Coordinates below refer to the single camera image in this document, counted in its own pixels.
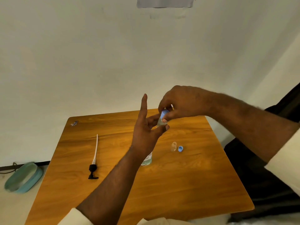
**wooden table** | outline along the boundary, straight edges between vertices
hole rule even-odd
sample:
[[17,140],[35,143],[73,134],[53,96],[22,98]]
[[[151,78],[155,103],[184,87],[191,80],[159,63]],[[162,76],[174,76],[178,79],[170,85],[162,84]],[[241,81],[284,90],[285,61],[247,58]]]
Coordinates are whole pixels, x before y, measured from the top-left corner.
[[[158,113],[148,110],[148,116]],[[128,150],[138,111],[70,117],[26,225],[57,224],[98,186]],[[142,218],[189,220],[252,210],[253,203],[204,116],[169,122],[152,163],[140,167],[119,224]],[[99,134],[97,180],[88,167]],[[171,152],[171,144],[184,147]]]

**white wall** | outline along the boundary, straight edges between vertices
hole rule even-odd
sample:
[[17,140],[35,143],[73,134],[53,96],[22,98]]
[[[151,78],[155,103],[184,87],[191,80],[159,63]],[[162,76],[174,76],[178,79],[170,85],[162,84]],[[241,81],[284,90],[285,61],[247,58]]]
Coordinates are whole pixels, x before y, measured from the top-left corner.
[[70,116],[137,110],[144,93],[156,108],[176,84],[247,100],[300,27],[299,0],[0,1],[0,166],[50,160]]

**blue cap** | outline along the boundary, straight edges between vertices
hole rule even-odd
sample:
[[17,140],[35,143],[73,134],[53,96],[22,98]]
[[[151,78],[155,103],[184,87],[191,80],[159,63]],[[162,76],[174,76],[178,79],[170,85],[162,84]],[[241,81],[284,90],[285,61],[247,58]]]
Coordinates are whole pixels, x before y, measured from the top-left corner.
[[161,115],[160,115],[160,119],[163,120],[163,117],[165,116],[166,113],[169,113],[169,111],[167,109],[164,109],[162,112],[161,112]]

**white sleeve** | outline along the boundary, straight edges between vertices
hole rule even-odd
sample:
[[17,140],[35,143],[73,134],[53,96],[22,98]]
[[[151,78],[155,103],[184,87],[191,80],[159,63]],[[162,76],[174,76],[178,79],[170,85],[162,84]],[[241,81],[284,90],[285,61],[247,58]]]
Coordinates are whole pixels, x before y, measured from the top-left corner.
[[300,196],[300,129],[265,166]]
[[58,223],[58,225],[93,225],[88,218],[86,218],[76,208],[71,211]]

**right hand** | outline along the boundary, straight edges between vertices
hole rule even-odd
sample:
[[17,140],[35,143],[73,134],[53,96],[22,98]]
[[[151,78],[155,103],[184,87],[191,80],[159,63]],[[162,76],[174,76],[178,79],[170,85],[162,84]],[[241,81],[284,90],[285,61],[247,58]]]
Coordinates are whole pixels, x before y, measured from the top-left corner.
[[214,92],[192,86],[174,86],[159,103],[159,113],[168,109],[162,121],[167,122],[175,118],[207,115],[211,107],[211,95]]

